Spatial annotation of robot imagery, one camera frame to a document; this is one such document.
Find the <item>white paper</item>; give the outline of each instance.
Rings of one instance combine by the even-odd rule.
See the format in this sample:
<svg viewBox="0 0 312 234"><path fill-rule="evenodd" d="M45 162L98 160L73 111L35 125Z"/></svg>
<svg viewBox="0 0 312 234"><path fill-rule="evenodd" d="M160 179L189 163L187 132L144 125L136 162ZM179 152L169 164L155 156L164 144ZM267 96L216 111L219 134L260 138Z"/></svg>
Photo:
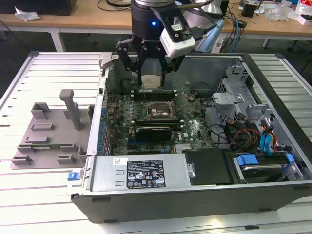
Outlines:
<svg viewBox="0 0 312 234"><path fill-rule="evenodd" d="M291 10L287 13L286 15L287 18L293 19L293 20L297 20L297 18L299 17L299 15L296 13L296 11Z"/></svg>
<svg viewBox="0 0 312 234"><path fill-rule="evenodd" d="M113 158L113 165L127 165L128 158L127 157L121 157L121 158Z"/></svg>
<svg viewBox="0 0 312 234"><path fill-rule="evenodd" d="M290 1L285 1L285 0L282 0L281 3L284 4L284 5L287 6L287 7L290 7L290 6L292 5L292 2L290 2Z"/></svg>
<svg viewBox="0 0 312 234"><path fill-rule="evenodd" d="M37 12L25 12L25 11L21 11L17 9L16 7L15 7L15 11L16 11L15 16L25 22L29 20L40 19Z"/></svg>

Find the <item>power supply label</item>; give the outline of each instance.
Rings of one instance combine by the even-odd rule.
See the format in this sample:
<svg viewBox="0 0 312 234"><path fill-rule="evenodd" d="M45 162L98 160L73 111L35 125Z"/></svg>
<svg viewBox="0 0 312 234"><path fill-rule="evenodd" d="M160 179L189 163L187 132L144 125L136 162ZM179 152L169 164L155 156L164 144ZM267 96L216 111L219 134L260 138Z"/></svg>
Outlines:
<svg viewBox="0 0 312 234"><path fill-rule="evenodd" d="M128 189L166 187L162 160L127 162Z"/></svg>

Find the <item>red wire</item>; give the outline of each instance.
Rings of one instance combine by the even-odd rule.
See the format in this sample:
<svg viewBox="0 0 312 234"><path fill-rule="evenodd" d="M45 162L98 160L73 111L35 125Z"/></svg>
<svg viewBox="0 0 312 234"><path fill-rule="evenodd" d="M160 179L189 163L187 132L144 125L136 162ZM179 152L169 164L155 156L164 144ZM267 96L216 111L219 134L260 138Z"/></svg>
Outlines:
<svg viewBox="0 0 312 234"><path fill-rule="evenodd" d="M274 152L277 152L277 150L276 150L276 144L277 144L276 136L272 133L272 131L271 131L270 133L271 133L272 136L273 136L273 150L274 150Z"/></svg>
<svg viewBox="0 0 312 234"><path fill-rule="evenodd" d="M236 137L238 136L238 134L239 134L241 131L243 131L243 129L239 130L239 131L236 133L236 135L235 135L234 138L233 138L233 141L236 139Z"/></svg>
<svg viewBox="0 0 312 234"><path fill-rule="evenodd" d="M249 131L254 131L254 132L256 132L259 136L261 136L261 134L260 134L257 130L255 130L255 129L247 128L247 130L249 130Z"/></svg>

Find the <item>blue plastic clip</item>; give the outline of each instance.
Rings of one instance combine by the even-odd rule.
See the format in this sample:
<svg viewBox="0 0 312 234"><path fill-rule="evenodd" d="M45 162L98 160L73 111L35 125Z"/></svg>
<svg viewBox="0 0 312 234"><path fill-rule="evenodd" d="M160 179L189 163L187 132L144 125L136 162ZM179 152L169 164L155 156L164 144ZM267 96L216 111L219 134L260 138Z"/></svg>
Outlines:
<svg viewBox="0 0 312 234"><path fill-rule="evenodd" d="M68 181L80 180L79 175L80 175L79 172L70 172L68 173L67 180Z"/></svg>
<svg viewBox="0 0 312 234"><path fill-rule="evenodd" d="M287 154L286 157L287 157L289 163L294 162L294 158L293 158L292 154Z"/></svg>
<svg viewBox="0 0 312 234"><path fill-rule="evenodd" d="M259 163L255 155L240 155L236 159L240 166L250 164L255 165Z"/></svg>

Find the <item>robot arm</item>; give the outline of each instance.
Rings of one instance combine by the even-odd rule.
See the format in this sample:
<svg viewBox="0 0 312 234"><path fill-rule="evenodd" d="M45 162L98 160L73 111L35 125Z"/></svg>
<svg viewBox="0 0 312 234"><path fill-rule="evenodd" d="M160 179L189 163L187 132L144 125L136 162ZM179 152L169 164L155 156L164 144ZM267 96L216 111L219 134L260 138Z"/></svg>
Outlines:
<svg viewBox="0 0 312 234"><path fill-rule="evenodd" d="M188 54L204 34L215 28L213 24L207 29L190 28L181 9L199 7L209 4L193 3L177 6L173 0L132 0L132 38L119 41L116 50L125 69L138 74L141 85L141 69L146 58L158 59L161 65L161 86L165 74L177 71ZM129 47L134 47L138 56L132 60L128 56ZM167 63L165 56L172 58Z"/></svg>

